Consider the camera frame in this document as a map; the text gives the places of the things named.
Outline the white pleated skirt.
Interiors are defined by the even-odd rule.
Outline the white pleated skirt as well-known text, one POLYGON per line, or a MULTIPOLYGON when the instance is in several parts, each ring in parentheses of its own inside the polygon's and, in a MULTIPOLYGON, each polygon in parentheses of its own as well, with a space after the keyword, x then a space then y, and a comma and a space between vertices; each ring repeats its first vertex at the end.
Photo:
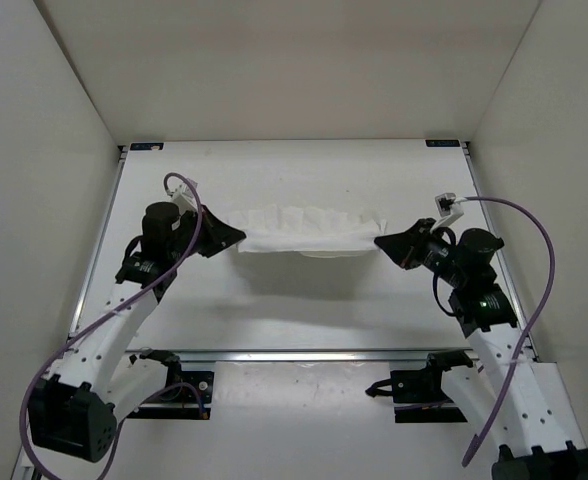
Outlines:
POLYGON ((374 251, 387 220, 371 210, 267 205, 227 213, 224 222, 245 233, 246 254, 298 253, 310 258, 361 256, 374 251))

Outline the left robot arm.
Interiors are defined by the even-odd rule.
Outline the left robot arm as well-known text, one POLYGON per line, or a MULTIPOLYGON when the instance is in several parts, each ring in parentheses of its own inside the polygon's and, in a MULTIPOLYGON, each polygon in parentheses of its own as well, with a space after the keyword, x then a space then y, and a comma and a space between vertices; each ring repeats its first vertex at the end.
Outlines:
POLYGON ((22 404, 25 439, 96 463, 115 443, 120 423, 148 397, 177 395, 183 373, 169 351, 135 355, 123 373, 117 367, 179 265, 194 254, 211 258, 245 237, 206 206, 149 205, 140 235, 125 249, 105 312, 71 338, 29 387, 22 404))

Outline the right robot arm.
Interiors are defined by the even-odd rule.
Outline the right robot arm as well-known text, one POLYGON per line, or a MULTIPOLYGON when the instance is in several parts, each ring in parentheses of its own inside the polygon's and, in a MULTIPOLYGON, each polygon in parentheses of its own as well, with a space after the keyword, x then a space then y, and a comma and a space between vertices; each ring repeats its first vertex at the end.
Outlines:
POLYGON ((455 236, 425 218, 374 243, 401 269, 424 267, 451 286, 449 314, 476 354, 434 352, 421 370, 394 371, 390 396, 403 407, 453 403, 478 430, 463 465, 489 441, 498 454, 494 479, 588 479, 588 447, 556 419, 523 349, 526 333, 496 281, 491 261, 503 240, 478 228, 455 236))

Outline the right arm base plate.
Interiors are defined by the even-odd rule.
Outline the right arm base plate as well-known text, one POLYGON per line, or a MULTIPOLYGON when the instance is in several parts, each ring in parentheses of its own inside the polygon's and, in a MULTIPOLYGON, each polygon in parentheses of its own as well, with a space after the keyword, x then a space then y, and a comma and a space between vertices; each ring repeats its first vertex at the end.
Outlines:
POLYGON ((387 379, 371 384, 365 394, 391 398, 397 424, 465 423, 463 413, 441 388, 443 374, 460 366, 474 366, 464 350, 429 353, 423 368, 391 370, 387 379))

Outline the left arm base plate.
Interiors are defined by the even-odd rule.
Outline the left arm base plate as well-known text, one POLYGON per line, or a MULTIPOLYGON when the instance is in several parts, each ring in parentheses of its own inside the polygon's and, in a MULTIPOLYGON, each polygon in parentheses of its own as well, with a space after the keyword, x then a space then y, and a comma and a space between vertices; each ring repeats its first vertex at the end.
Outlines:
POLYGON ((137 407, 128 419, 210 419, 215 377, 212 370, 186 370, 180 356, 167 350, 144 350, 131 354, 128 360, 135 366, 151 360, 162 365, 166 373, 162 392, 137 407))

